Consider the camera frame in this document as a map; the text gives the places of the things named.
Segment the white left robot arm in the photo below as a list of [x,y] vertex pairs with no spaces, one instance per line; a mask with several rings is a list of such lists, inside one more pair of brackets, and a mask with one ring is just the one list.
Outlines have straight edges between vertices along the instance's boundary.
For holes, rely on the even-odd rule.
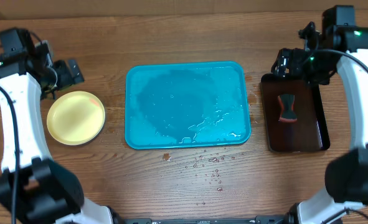
[[77,177],[54,162],[44,135],[40,101],[83,82],[74,60],[53,62],[46,43],[4,39],[0,107],[4,133],[0,203],[14,222],[119,223],[109,207],[87,199]]

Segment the pink green scrub sponge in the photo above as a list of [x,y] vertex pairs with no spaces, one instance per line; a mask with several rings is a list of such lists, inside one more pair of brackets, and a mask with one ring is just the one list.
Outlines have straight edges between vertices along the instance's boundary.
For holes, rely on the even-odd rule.
[[290,94],[283,94],[278,96],[278,102],[280,105],[280,117],[279,122],[282,123],[294,123],[297,121],[297,115],[293,108],[295,103],[295,96]]

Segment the yellow plate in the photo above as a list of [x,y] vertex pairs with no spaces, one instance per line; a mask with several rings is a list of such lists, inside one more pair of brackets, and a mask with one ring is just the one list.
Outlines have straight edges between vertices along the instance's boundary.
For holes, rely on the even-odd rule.
[[79,146],[95,139],[106,121],[103,103],[86,91],[74,91],[57,99],[47,115],[47,129],[58,142]]

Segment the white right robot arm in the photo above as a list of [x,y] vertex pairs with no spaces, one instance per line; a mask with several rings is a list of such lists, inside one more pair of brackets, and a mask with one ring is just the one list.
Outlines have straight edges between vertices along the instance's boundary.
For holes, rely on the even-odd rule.
[[274,152],[323,151],[330,145],[319,86],[338,74],[346,94],[349,151],[330,162],[324,187],[294,204],[281,223],[337,223],[368,206],[368,49],[281,49],[262,76],[267,141]]

